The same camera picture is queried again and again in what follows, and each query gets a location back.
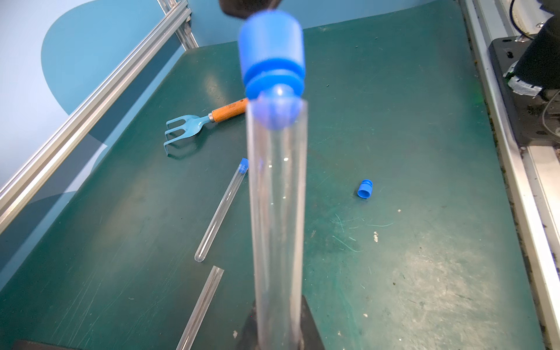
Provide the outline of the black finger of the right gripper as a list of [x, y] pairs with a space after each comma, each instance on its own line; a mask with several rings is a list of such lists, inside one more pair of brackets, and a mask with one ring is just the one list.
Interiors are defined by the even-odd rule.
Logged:
[[281, 0], [219, 0], [220, 9], [230, 17], [247, 19], [264, 10], [275, 10]]

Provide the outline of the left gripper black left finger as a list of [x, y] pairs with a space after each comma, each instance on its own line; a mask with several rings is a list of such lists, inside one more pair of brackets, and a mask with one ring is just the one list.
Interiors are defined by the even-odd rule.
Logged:
[[235, 350], [256, 350], [258, 348], [258, 321], [256, 306], [252, 306], [249, 316], [236, 344]]

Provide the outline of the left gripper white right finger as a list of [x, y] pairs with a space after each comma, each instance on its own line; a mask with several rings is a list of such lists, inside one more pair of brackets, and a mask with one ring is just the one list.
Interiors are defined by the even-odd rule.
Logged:
[[304, 295], [301, 301], [300, 332], [300, 348], [302, 350], [325, 350], [311, 309]]

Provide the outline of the blue stopper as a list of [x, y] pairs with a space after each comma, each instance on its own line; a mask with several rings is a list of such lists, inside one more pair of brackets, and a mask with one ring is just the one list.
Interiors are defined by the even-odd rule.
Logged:
[[246, 158], [242, 158], [239, 164], [239, 173], [245, 174], [249, 170], [249, 161]]
[[302, 109], [306, 77], [300, 23], [280, 10], [260, 11], [246, 20], [238, 44], [252, 115], [268, 130], [292, 125]]
[[357, 190], [357, 195], [362, 199], [368, 199], [371, 197], [373, 192], [373, 182], [370, 179], [364, 179], [361, 181], [360, 186]]

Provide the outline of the clear test tube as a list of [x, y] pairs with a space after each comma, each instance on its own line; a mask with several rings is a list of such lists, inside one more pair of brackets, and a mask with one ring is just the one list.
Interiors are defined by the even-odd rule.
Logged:
[[208, 312], [209, 306], [217, 288], [219, 287], [220, 281], [223, 278], [223, 274], [223, 269], [217, 266], [212, 267], [201, 294], [195, 304], [193, 312], [191, 313], [188, 323], [183, 331], [182, 337], [177, 344], [176, 350], [188, 350], [192, 348], [195, 337], [200, 330], [204, 317]]
[[195, 253], [194, 259], [197, 263], [204, 262], [204, 260], [206, 259], [210, 251], [211, 245], [218, 231], [220, 230], [223, 220], [231, 204], [233, 203], [233, 199], [236, 197], [236, 194], [245, 176], [246, 173], [245, 174], [239, 173], [239, 166], [238, 166]]

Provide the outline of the clear test tube diagonal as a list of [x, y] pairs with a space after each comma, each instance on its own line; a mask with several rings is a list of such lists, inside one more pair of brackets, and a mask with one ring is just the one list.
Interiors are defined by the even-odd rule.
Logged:
[[247, 116], [258, 345], [298, 349], [308, 143], [307, 103], [262, 94]]

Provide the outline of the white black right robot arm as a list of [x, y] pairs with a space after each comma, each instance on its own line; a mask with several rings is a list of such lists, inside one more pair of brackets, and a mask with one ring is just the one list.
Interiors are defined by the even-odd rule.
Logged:
[[506, 77], [509, 86], [516, 93], [535, 96], [537, 90], [559, 89], [559, 2], [540, 1], [540, 10], [551, 17], [543, 23], [542, 29], [531, 34], [528, 28], [522, 28], [516, 19], [515, 1], [509, 1], [508, 17], [511, 26], [531, 43], [524, 54], [516, 61]]

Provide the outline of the blue toy garden fork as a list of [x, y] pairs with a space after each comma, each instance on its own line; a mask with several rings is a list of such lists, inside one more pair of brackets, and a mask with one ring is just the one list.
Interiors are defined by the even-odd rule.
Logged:
[[166, 141], [163, 144], [164, 150], [169, 155], [169, 146], [177, 141], [187, 139], [198, 134], [202, 128], [209, 123], [219, 123], [230, 118], [242, 115], [246, 112], [249, 99], [242, 99], [226, 106], [222, 106], [208, 113], [204, 117], [197, 115], [183, 115], [166, 122], [164, 133]]

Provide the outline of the aluminium front rail base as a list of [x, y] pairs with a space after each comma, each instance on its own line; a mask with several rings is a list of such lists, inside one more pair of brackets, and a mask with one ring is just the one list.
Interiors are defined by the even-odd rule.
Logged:
[[481, 75], [513, 210], [529, 260], [532, 285], [545, 333], [559, 348], [559, 159], [551, 146], [522, 146], [514, 137], [491, 42], [513, 33], [502, 1], [461, 1]]

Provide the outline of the aluminium frame rail back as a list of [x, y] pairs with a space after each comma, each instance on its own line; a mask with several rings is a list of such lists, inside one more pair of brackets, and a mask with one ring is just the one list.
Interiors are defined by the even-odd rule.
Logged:
[[39, 189], [116, 102], [172, 35], [190, 20], [187, 1], [178, 1], [119, 66], [69, 116], [1, 189], [1, 231], [5, 231]]

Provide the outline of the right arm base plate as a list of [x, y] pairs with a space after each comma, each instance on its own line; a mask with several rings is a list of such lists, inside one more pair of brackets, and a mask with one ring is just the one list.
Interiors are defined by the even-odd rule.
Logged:
[[514, 36], [495, 39], [489, 46], [489, 57], [502, 95], [507, 120], [520, 147], [553, 146], [559, 142], [547, 130], [559, 131], [559, 98], [555, 98], [546, 115], [546, 125], [542, 124], [542, 112], [548, 99], [554, 95], [550, 90], [543, 95], [522, 96], [508, 86], [505, 75], [529, 47], [528, 42], [517, 42]]

